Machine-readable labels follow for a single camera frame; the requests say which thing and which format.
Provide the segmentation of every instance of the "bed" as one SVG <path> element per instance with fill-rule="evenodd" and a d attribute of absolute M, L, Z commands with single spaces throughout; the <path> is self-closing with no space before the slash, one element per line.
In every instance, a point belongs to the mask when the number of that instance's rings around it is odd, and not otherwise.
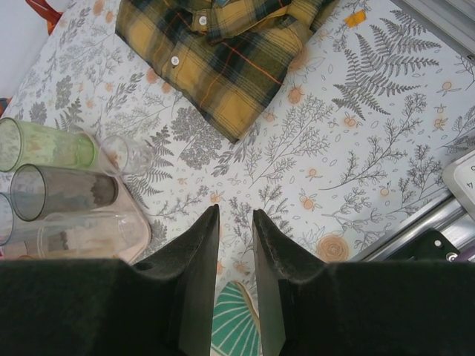
<path fill-rule="evenodd" d="M 114 35 L 118 7 L 73 1 L 4 116 L 151 145 L 153 169 L 125 179 L 153 231 L 142 257 L 219 204 L 217 291 L 237 280 L 256 295 L 253 209 L 348 260 L 437 197 L 475 145 L 474 68 L 389 0 L 341 0 L 236 145 Z"/>

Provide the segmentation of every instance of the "white wall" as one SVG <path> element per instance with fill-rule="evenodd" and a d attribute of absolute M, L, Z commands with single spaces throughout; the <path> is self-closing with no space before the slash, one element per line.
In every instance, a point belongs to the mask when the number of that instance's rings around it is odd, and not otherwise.
<path fill-rule="evenodd" d="M 47 0 L 64 11 L 70 0 Z M 12 96 L 48 38 L 46 20 L 24 0 L 0 0 L 0 97 Z"/>

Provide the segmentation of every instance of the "folded shirt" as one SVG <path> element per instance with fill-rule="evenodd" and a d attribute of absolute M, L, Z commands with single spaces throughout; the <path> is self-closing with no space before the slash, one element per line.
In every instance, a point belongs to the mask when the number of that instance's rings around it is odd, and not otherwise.
<path fill-rule="evenodd" d="M 122 0 L 116 34 L 231 142 L 338 0 Z"/>

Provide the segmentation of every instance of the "clear glass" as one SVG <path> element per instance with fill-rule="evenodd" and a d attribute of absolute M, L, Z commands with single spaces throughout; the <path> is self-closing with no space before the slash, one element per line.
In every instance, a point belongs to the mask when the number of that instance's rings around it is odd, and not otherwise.
<path fill-rule="evenodd" d="M 88 169 L 96 146 L 84 133 L 69 133 L 11 118 L 0 120 L 0 171 L 33 163 L 60 168 Z"/>
<path fill-rule="evenodd" d="M 0 246 L 35 238 L 41 222 L 19 219 L 10 203 L 10 197 L 0 193 Z"/>
<path fill-rule="evenodd" d="M 36 165 L 20 167 L 10 186 L 13 210 L 24 221 L 108 206 L 117 194 L 117 181 L 104 174 Z"/>
<path fill-rule="evenodd" d="M 50 214 L 36 236 L 3 247 L 8 260 L 59 258 L 114 258 L 140 243 L 146 226 L 134 212 L 92 211 Z"/>
<path fill-rule="evenodd" d="M 152 150 L 147 145 L 122 136 L 108 136 L 99 149 L 99 166 L 111 177 L 144 174 L 152 164 Z"/>

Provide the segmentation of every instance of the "orange tag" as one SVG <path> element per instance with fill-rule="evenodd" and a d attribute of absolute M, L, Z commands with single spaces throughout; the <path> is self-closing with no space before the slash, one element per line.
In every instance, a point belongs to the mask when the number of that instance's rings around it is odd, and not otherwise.
<path fill-rule="evenodd" d="M 364 20 L 366 20 L 366 13 L 364 13 L 364 10 L 361 10 L 348 16 L 344 21 L 347 23 L 348 27 L 355 27 L 357 24 L 361 24 Z"/>

